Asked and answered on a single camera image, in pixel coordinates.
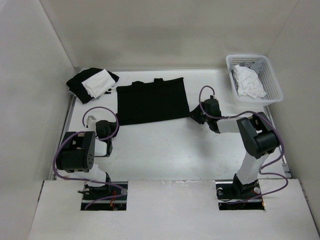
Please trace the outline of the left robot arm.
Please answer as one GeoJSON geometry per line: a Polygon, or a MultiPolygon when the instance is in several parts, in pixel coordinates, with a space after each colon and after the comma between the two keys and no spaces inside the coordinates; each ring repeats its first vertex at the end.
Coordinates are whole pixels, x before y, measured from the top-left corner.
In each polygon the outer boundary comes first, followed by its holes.
{"type": "Polygon", "coordinates": [[[88,120],[87,125],[89,130],[83,133],[65,133],[63,140],[71,139],[62,146],[55,166],[63,179],[87,179],[85,188],[105,200],[112,195],[112,186],[108,184],[111,179],[98,167],[95,159],[111,155],[117,124],[107,120],[88,120]]]}

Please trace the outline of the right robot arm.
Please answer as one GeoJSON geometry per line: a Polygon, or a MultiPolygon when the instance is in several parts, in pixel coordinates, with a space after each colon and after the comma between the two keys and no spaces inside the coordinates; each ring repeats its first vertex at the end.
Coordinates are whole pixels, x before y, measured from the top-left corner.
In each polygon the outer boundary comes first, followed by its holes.
{"type": "Polygon", "coordinates": [[[239,133],[245,156],[232,183],[216,185],[216,195],[221,201],[245,201],[262,196],[258,174],[270,154],[280,145],[280,140],[263,112],[247,117],[222,116],[219,102],[213,96],[201,102],[189,113],[198,124],[207,124],[216,134],[239,133]]]}

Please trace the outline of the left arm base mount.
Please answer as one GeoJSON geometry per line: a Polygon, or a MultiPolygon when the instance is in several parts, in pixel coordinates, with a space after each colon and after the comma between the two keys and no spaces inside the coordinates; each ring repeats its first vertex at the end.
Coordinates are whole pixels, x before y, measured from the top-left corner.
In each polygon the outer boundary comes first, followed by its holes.
{"type": "Polygon", "coordinates": [[[81,211],[126,211],[127,195],[122,195],[118,187],[111,185],[84,185],[82,191],[81,211]]]}

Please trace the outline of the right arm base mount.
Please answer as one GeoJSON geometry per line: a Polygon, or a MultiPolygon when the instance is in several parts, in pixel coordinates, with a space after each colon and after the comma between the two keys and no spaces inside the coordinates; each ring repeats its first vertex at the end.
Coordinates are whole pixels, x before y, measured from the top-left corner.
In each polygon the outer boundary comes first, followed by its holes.
{"type": "Polygon", "coordinates": [[[232,181],[218,181],[215,183],[218,208],[221,211],[265,210],[259,182],[239,188],[232,181]]]}

